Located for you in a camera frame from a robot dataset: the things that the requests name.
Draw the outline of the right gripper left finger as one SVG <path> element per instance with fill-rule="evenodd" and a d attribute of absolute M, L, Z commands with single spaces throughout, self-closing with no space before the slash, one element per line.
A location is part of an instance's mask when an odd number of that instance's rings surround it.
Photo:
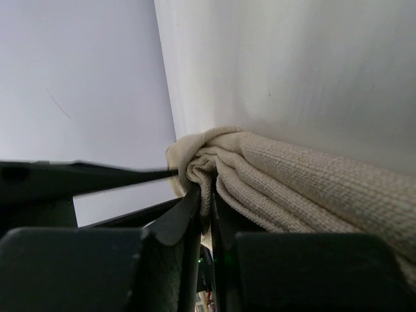
<path fill-rule="evenodd" d="M 143 228 L 26 227 L 1 239 L 2 311 L 192 311 L 200 189 Z"/>

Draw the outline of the beige cloth napkin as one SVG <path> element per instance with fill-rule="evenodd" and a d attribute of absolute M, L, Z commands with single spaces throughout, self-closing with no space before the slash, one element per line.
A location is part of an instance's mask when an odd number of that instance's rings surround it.
<path fill-rule="evenodd" d="M 211 247 L 211 191 L 273 233 L 368 233 L 396 254 L 415 285 L 415 178 L 232 126 L 185 136 L 166 150 L 173 191 L 201 188 L 201 241 Z"/>

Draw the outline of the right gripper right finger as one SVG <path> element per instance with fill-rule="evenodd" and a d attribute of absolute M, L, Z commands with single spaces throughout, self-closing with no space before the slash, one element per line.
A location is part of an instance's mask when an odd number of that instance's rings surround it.
<path fill-rule="evenodd" d="M 211 194 L 218 311 L 414 311 L 388 245 L 340 233 L 268 233 Z"/>

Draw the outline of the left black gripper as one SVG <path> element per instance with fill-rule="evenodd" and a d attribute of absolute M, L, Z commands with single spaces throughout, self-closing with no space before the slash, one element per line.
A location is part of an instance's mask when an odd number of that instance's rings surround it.
<path fill-rule="evenodd" d="M 1 203 L 24 204 L 1 207 L 1 233 L 20 227 L 77 228 L 70 196 L 138 185 L 177 174 L 176 169 L 143 172 L 85 162 L 2 162 Z M 29 203 L 47 200 L 54 201 Z M 79 229 L 142 228 L 181 200 L 172 199 Z"/>

